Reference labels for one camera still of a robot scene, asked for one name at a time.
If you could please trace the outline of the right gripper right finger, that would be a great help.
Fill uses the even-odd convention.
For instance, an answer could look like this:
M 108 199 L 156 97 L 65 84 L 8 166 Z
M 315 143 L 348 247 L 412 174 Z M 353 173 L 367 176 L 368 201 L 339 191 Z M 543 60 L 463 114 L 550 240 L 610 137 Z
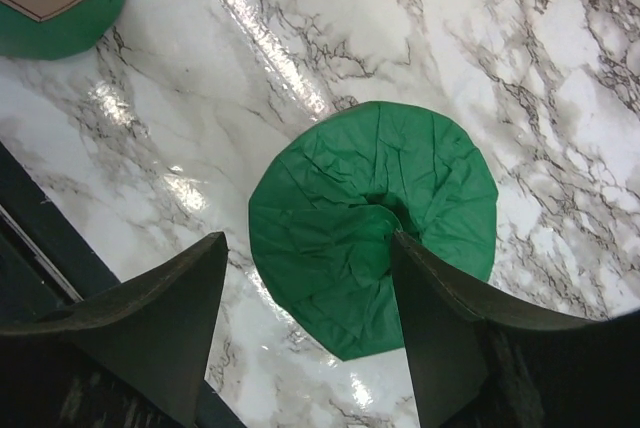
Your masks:
M 391 273 L 424 427 L 635 427 L 639 315 L 574 317 L 511 296 L 403 232 Z

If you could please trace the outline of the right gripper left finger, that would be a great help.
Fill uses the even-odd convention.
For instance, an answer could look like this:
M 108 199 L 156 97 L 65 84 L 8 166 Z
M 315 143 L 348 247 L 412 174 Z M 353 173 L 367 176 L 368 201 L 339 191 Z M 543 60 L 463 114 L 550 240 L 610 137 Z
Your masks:
M 1 328 L 4 427 L 193 427 L 221 301 L 222 232 L 36 322 Z

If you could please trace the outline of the green brown roll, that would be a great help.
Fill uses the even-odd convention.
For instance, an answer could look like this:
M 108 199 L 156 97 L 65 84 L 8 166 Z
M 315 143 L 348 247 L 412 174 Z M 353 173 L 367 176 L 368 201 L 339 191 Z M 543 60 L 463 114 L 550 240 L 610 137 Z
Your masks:
M 481 151 L 457 123 L 369 101 L 274 158 L 249 200 L 251 253 L 272 299 L 333 356 L 354 360 L 404 344 L 394 233 L 487 281 L 497 200 Z

